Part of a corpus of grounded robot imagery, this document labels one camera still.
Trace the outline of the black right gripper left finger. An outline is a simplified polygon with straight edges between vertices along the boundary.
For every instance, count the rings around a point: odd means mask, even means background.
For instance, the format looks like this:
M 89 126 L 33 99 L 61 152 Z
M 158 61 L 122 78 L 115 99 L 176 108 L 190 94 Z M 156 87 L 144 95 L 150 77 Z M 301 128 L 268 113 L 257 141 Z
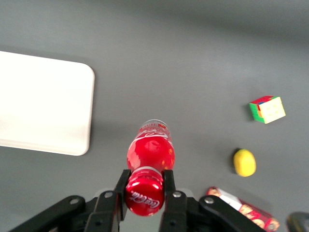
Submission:
M 125 219 L 125 188 L 130 170 L 123 170 L 116 186 L 112 190 L 102 192 L 96 200 L 94 211 L 87 220 L 85 232 L 118 232 L 120 223 Z

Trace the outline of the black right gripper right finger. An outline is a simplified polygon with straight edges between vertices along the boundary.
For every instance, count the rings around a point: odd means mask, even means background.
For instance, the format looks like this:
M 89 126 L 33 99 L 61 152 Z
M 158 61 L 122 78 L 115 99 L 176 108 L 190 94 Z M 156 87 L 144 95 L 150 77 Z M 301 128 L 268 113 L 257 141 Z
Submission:
M 176 190 L 172 170 L 165 170 L 164 193 L 165 208 L 160 221 L 161 232 L 199 232 L 198 201 Z

